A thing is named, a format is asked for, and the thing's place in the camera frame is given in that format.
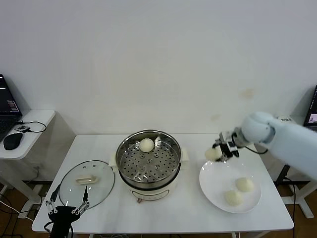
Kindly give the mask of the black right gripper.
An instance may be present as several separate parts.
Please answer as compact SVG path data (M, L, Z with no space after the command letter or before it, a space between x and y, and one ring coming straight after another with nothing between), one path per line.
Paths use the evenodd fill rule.
M238 148L233 140L232 134L227 134L223 137L224 142L221 139L216 139L212 145L213 149L216 149L216 162L225 162L232 157L240 157Z

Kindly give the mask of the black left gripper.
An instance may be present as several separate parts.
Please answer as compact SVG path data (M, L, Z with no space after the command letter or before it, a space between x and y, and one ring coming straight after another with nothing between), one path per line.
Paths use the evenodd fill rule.
M72 223L79 220L80 215L83 214L90 206L88 201L88 187L85 187L82 203L78 207L74 206L55 206L55 202L58 196L58 187L51 194L49 200L45 201L45 205L48 209L48 216L54 223Z

